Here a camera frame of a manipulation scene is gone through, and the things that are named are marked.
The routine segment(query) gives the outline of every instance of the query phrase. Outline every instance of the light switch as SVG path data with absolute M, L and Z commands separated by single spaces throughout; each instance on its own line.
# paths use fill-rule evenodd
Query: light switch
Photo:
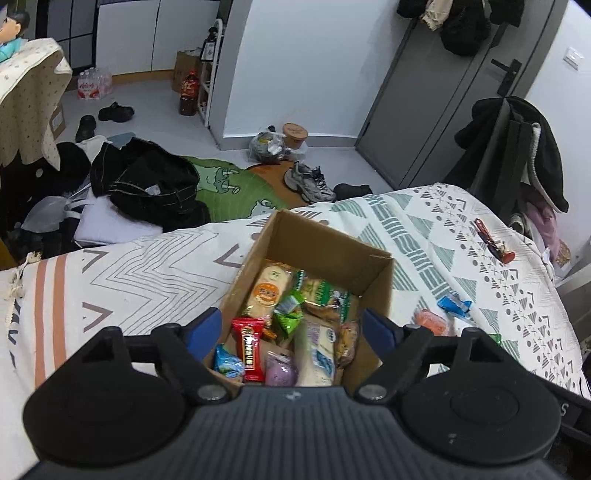
M 573 47 L 569 47 L 564 55 L 564 61 L 568 63 L 575 70 L 579 69 L 579 65 L 583 61 L 584 57 L 576 51 Z

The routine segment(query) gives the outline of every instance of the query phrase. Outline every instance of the cardboard box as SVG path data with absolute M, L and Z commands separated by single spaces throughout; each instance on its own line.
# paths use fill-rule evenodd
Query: cardboard box
M 177 52 L 177 61 L 174 64 L 173 72 L 173 90 L 181 93 L 181 85 L 183 80 L 189 75 L 191 70 L 195 70 L 197 75 L 201 77 L 201 60 L 199 56 L 201 49 L 186 50 Z
M 265 225 L 220 307 L 222 334 L 218 343 L 228 340 L 228 345 L 234 344 L 230 335 L 232 319 L 241 316 L 265 259 L 306 270 L 348 289 L 360 297 L 359 312 L 371 307 L 380 314 L 389 314 L 394 260 L 388 252 L 297 213 L 281 210 Z M 206 359 L 206 365 L 211 366 L 212 357 L 213 353 Z M 378 366 L 378 357 L 361 337 L 355 359 L 345 368 L 341 384 L 352 391 Z M 231 391 L 238 390 L 236 383 L 215 375 Z
M 64 109 L 61 105 L 61 102 L 57 104 L 56 109 L 49 120 L 49 128 L 51 128 L 51 133 L 53 134 L 53 138 L 57 138 L 60 134 L 66 129 L 66 120 L 64 119 Z

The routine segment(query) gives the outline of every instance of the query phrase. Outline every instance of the sneaker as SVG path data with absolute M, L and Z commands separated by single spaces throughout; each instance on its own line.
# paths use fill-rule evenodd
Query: sneaker
M 283 175 L 283 182 L 290 190 L 300 192 L 301 197 L 309 203 L 335 200 L 335 193 L 326 184 L 320 167 L 310 168 L 295 162 Z

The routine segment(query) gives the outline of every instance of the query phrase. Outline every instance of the patterned bedsheet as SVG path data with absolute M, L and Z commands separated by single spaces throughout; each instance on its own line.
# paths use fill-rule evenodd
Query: patterned bedsheet
M 390 318 L 397 324 L 421 307 L 442 314 L 437 300 L 456 290 L 474 302 L 468 323 L 500 333 L 503 348 L 526 369 L 591 398 L 579 344 L 540 253 L 470 194 L 435 184 L 295 211 L 392 254 Z M 139 335 L 162 323 L 186 324 L 217 306 L 267 218 L 211 223 L 28 266 L 0 352 L 2 389 L 15 392 L 12 411 L 101 328 Z M 490 254 L 476 218 L 516 253 L 513 262 L 502 265 Z M 12 426 L 0 433 L 3 478 L 34 459 L 20 417 Z

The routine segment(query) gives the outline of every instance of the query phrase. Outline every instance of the floor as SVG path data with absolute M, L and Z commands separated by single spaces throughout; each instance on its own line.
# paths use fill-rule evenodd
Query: floor
M 97 135 L 110 137 L 134 132 L 138 137 L 154 141 L 177 155 L 219 158 L 241 168 L 254 165 L 248 160 L 246 150 L 218 150 L 199 115 L 179 115 L 178 93 L 172 90 L 167 80 L 116 85 L 113 95 L 102 100 L 80 100 L 76 93 L 66 92 L 62 98 L 66 129 L 58 137 L 58 142 L 74 141 L 82 115 L 97 117 L 100 108 L 117 101 L 120 105 L 132 106 L 135 109 L 134 118 L 124 124 L 97 121 Z M 392 190 L 354 148 L 309 148 L 306 164 L 320 166 L 326 183 L 331 187 L 338 183 L 350 183 L 368 184 L 374 193 Z

